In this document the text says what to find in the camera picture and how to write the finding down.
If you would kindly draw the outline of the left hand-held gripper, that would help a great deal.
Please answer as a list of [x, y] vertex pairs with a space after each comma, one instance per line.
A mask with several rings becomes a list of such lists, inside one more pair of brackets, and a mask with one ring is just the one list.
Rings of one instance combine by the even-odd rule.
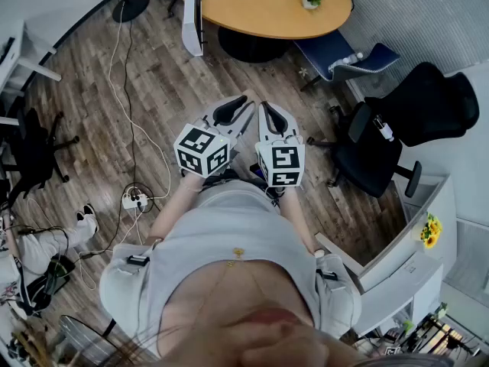
[[238, 136], [255, 113], [255, 103], [247, 101], [246, 95], [221, 99], [207, 108], [206, 115], [184, 126], [173, 144], [182, 170], [203, 178], [224, 171], [238, 154], [234, 149]]

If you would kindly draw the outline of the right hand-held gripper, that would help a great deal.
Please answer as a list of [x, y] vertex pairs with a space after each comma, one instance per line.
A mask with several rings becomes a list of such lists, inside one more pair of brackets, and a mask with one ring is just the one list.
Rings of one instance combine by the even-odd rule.
[[305, 170], [305, 145], [296, 119], [280, 106], [263, 101], [258, 106], [260, 141], [255, 150], [269, 187], [298, 187]]

